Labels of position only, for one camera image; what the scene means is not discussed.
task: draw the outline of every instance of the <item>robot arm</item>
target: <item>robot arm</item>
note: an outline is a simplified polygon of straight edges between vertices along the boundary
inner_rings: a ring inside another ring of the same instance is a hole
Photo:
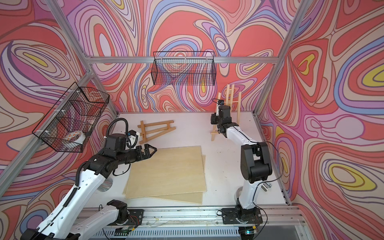
[[[116,119],[108,129],[119,120],[126,122],[125,119]],[[148,159],[157,151],[149,144],[144,145],[144,152],[141,146],[135,147],[137,141],[132,144],[130,137],[130,135],[136,135],[134,131],[126,134],[108,135],[108,133],[109,130],[107,130],[105,146],[78,168],[75,184],[68,194],[37,229],[27,229],[21,240],[87,240],[110,223],[119,225],[128,221],[127,204],[112,200],[104,209],[73,226],[92,194],[119,165]]]
[[[244,185],[237,202],[238,219],[248,221],[254,219],[259,186],[272,174],[271,158],[265,142],[257,142],[246,135],[232,122],[230,106],[225,106],[223,100],[218,101],[216,113],[211,115],[211,124],[217,124],[218,132],[235,144],[241,146],[240,170],[244,177]]]

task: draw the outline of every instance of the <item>tape roll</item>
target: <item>tape roll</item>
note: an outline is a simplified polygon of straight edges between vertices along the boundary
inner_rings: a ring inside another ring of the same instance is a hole
[[[64,139],[69,142],[83,144],[85,140],[85,134],[82,131],[74,131],[69,133]]]

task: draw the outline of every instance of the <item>colorful wallpaper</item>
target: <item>colorful wallpaper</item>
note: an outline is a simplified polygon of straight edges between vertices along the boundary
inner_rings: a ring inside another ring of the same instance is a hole
[[[384,1],[315,0],[258,112],[317,240],[384,239],[383,33]]]
[[[60,1],[90,56],[153,56],[214,50],[217,56],[276,56],[296,12],[293,0]]]
[[[255,107],[272,64],[228,64],[227,76],[217,74],[215,86],[153,85],[151,64],[94,64],[94,70],[120,112],[215,111],[212,98],[226,97],[227,84],[235,84],[235,100],[242,92],[242,111]]]
[[[153,51],[214,51],[216,56],[276,56],[296,12],[295,1],[162,0],[60,2],[90,56],[153,56]],[[214,111],[227,84],[253,110],[266,64],[217,64],[217,85],[153,86],[151,64],[96,64],[119,111]]]
[[[44,0],[0,1],[0,174],[56,100],[85,71]],[[0,198],[0,240],[35,228],[73,185],[76,168],[101,148],[103,113],[83,153],[42,145]]]
[[[0,173],[37,122],[84,75],[53,16],[40,18],[46,13],[40,1],[0,3]]]

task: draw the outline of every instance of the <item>wooden easel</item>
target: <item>wooden easel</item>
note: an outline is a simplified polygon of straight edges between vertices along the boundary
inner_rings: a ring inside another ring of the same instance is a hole
[[[230,87],[229,84],[227,84],[227,97],[225,98],[225,105],[230,106],[232,109],[233,103],[237,103],[237,124],[240,124],[240,109],[241,109],[241,92],[238,93],[238,99],[237,101],[233,100],[233,96],[235,94],[235,85],[232,84],[232,87]],[[217,94],[217,99],[220,99],[221,93]],[[215,140],[215,135],[218,134],[217,132],[217,126],[214,125],[213,131],[211,132],[211,141]]]
[[[167,132],[171,132],[171,131],[175,130],[176,127],[171,127],[170,126],[171,123],[173,123],[173,120],[162,121],[162,122],[153,122],[153,123],[147,123],[147,124],[144,124],[144,121],[140,121],[140,125],[138,125],[137,127],[141,128],[140,135],[143,137],[143,140],[141,140],[139,142],[139,144],[146,143],[152,139],[155,139],[157,137],[160,137],[161,135],[166,134]],[[153,126],[158,126],[158,125],[163,125],[163,124],[166,124],[167,126],[166,127],[159,127],[157,129],[148,130],[148,131],[145,130],[146,127],[153,127]],[[159,132],[159,133],[155,134],[153,136],[147,137],[147,134],[152,134],[155,132]]]

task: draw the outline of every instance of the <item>wire basket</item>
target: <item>wire basket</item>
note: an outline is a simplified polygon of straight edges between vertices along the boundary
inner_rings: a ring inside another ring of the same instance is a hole
[[[109,94],[90,87],[79,87],[73,91],[61,109],[54,110],[52,121],[43,129],[33,130],[57,152],[83,152],[93,129],[107,104]]]
[[[153,55],[154,85],[215,85],[215,53],[212,51],[156,51]]]

